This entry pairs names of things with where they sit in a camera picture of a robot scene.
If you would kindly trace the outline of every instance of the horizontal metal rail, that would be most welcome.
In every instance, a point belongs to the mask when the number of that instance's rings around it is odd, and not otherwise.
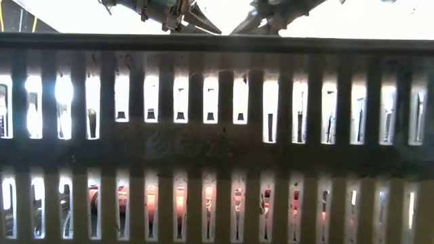
[[[0,48],[140,50],[160,52],[323,53],[430,56],[432,41],[314,39],[209,35],[89,35],[2,33]]]

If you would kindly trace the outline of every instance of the robotic arm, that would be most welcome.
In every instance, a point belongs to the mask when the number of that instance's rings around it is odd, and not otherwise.
[[[231,34],[278,35],[298,17],[309,16],[309,12],[324,1],[254,0],[250,4],[253,10]]]
[[[163,31],[172,33],[221,34],[201,11],[195,0],[102,0],[107,10],[123,5],[140,15],[142,21],[153,19],[161,23]]]

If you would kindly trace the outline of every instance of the rectangular slot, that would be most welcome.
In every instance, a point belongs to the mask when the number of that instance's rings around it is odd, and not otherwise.
[[[89,218],[90,220],[90,239],[101,239],[101,202],[99,201],[101,177],[97,171],[88,172],[87,185],[89,186]]]
[[[417,208],[417,183],[406,182],[402,212],[402,243],[414,243],[414,210]]]
[[[73,84],[71,77],[60,75],[56,81],[56,100],[58,118],[58,137],[63,140],[71,139],[72,117],[71,103],[73,101]]]
[[[307,79],[294,82],[292,91],[292,143],[306,142]]]
[[[366,86],[354,83],[351,90],[351,134],[350,143],[361,145],[365,142]]]
[[[350,179],[345,202],[345,243],[356,243],[359,216],[359,181]]]
[[[174,122],[189,122],[189,78],[179,76],[174,82]]]
[[[32,176],[31,188],[33,237],[43,239],[45,237],[45,185],[41,175]]]
[[[374,242],[385,243],[387,225],[387,207],[389,201],[389,186],[387,182],[377,181],[374,200]]]
[[[100,137],[100,78],[88,77],[85,85],[87,138],[96,140]]]
[[[176,222],[177,222],[177,232],[176,232],[176,238],[177,239],[183,239],[182,236],[182,219],[184,218],[184,193],[185,188],[182,186],[179,186],[176,188]]]
[[[115,80],[115,120],[128,122],[130,120],[130,78],[128,75],[116,75]]]
[[[3,176],[2,178],[3,191],[3,217],[5,218],[4,229],[6,239],[16,239],[16,185],[15,177]]]
[[[414,192],[410,192],[410,199],[409,199],[409,206],[408,206],[408,229],[413,229],[413,215],[414,215]]]
[[[174,241],[186,241],[186,201],[187,174],[177,171],[174,174]]]
[[[242,243],[244,239],[245,174],[232,175],[231,197],[231,242]]]
[[[147,75],[144,79],[144,121],[158,122],[159,77]]]
[[[42,80],[39,75],[27,77],[27,130],[32,139],[42,138]]]
[[[246,125],[249,104],[249,83],[247,74],[235,74],[233,83],[233,123]]]
[[[269,173],[261,174],[260,184],[259,241],[261,243],[270,243],[273,234],[274,175]]]
[[[317,243],[328,243],[332,183],[328,177],[318,181]]]
[[[264,82],[263,95],[263,142],[276,143],[277,133],[277,103],[279,84],[277,80]]]
[[[216,232],[216,174],[204,173],[202,182],[202,241],[213,243]]]
[[[380,213],[378,222],[380,225],[386,224],[386,193],[380,191]]]
[[[0,76],[0,138],[13,138],[12,131],[12,79]]]
[[[380,144],[392,145],[395,136],[396,87],[384,85],[381,89]]]
[[[422,145],[425,126],[425,104],[427,91],[425,87],[413,87],[410,98],[409,145]]]
[[[145,239],[158,240],[158,177],[154,171],[147,171],[144,182],[145,204],[144,225]]]
[[[117,172],[117,201],[119,207],[117,211],[117,239],[127,241],[130,239],[130,177],[126,171]]]
[[[203,123],[218,122],[218,78],[208,76],[203,80]]]
[[[322,133],[323,144],[334,144],[336,133],[336,83],[324,83],[322,90]]]
[[[73,214],[72,214],[72,180],[70,174],[61,174],[59,179],[59,200],[61,209],[61,231],[63,239],[74,237]]]
[[[303,178],[299,174],[290,176],[288,211],[288,243],[300,243],[301,215],[303,203]]]

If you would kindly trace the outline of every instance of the metal grate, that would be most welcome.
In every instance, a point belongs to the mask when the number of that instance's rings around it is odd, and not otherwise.
[[[2,243],[433,240],[432,64],[415,56],[432,52],[430,43],[2,38],[11,48],[0,50],[8,91],[0,105],[11,118],[10,138],[0,139],[2,189],[16,196],[0,201],[12,206],[16,230],[14,238],[2,232]],[[39,95],[26,90],[28,76],[41,77]],[[72,84],[68,106],[56,97],[59,80]],[[120,81],[129,89],[117,92]],[[248,93],[235,95],[243,84]],[[90,104],[92,94],[98,99]],[[29,100],[43,121],[41,138],[28,132]],[[70,139],[58,132],[67,114]],[[59,195],[65,175],[72,196],[66,217]],[[95,237],[89,176],[100,191]],[[129,188],[122,231],[119,176]],[[45,193],[40,239],[30,207],[35,177]]]

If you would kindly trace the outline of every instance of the vertical metal bar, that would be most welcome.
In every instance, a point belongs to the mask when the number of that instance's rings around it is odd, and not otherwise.
[[[353,57],[341,56],[338,68],[338,101],[336,107],[336,144],[348,145],[351,128],[351,88]]]
[[[293,78],[294,57],[282,55],[279,63],[279,100],[277,102],[276,141],[278,144],[285,145],[291,141]]]
[[[366,144],[378,145],[380,133],[381,65],[380,58],[370,57],[368,61],[368,82],[366,102]]]
[[[73,103],[71,104],[72,139],[76,142],[86,140],[86,61],[83,52],[73,53],[71,82],[73,84]]]
[[[434,180],[419,182],[417,206],[415,207],[414,243],[429,244],[434,240]]]
[[[202,242],[202,177],[200,170],[190,170],[187,184],[187,230],[188,243]]]
[[[189,56],[189,121],[203,123],[203,69],[202,54]]]
[[[0,182],[1,182],[1,187],[0,187],[0,209],[4,209],[3,206],[3,177],[4,177],[4,171],[0,171]],[[3,242],[4,238],[5,238],[5,211],[0,211],[0,242]]]
[[[276,173],[273,211],[273,233],[272,243],[284,242],[288,239],[288,200],[289,200],[289,179],[286,170]]]
[[[357,231],[357,243],[373,243],[373,215],[374,215],[375,181],[364,178],[360,183],[359,198],[359,224]]]
[[[397,98],[395,119],[395,140],[398,145],[407,145],[410,128],[410,96],[412,93],[413,64],[402,60],[397,67]]]
[[[28,138],[26,89],[24,86],[26,77],[26,53],[25,51],[16,51],[12,63],[12,120],[14,140],[20,143],[26,142]]]
[[[101,67],[101,128],[110,128],[115,121],[115,55],[102,53]],[[106,131],[101,131],[101,138]]]
[[[59,173],[57,171],[47,172],[44,175],[45,188],[45,238],[47,242],[59,243],[61,237],[60,211],[59,211]]]
[[[231,241],[231,175],[228,171],[217,173],[216,194],[216,241],[226,244]]]
[[[307,96],[307,144],[321,143],[321,99],[323,86],[323,58],[309,56],[309,78]]]
[[[104,243],[117,243],[120,226],[116,221],[117,200],[116,173],[110,167],[103,168],[101,173],[101,240]]]
[[[387,225],[385,243],[400,243],[402,238],[403,202],[405,180],[393,178],[389,187],[389,205],[387,206]]]
[[[46,142],[55,142],[57,132],[57,106],[56,106],[56,53],[43,51],[42,53],[42,121],[43,139]]]
[[[218,122],[233,123],[233,58],[235,55],[221,54],[218,73]]]
[[[158,177],[158,242],[174,242],[174,181],[171,170],[160,172]]]
[[[31,219],[31,178],[28,171],[16,173],[16,226],[17,240],[20,243],[30,243],[33,239]]]
[[[263,90],[264,90],[264,71],[249,70],[249,105],[248,105],[248,125],[254,129],[254,141],[262,141],[262,114],[263,114]]]
[[[146,194],[144,189],[144,171],[140,168],[132,169],[130,171],[130,192],[128,194],[130,205],[130,241],[132,243],[145,242],[144,194]]]
[[[248,172],[245,184],[244,243],[259,243],[260,172]]]
[[[128,110],[131,119],[144,119],[144,57],[141,52],[132,53],[130,66],[130,102]]]
[[[347,196],[347,179],[332,178],[332,192],[328,243],[343,244],[345,223],[345,211],[343,209],[345,209],[345,199]]]
[[[73,172],[72,194],[73,206],[71,209],[73,215],[73,240],[75,244],[87,243],[90,237],[89,226],[89,192],[87,189],[87,172],[81,169]]]
[[[159,121],[174,120],[174,55],[160,54],[159,66]]]
[[[318,181],[316,178],[305,177],[303,182],[303,202],[298,207],[302,209],[300,243],[315,243],[317,222]]]

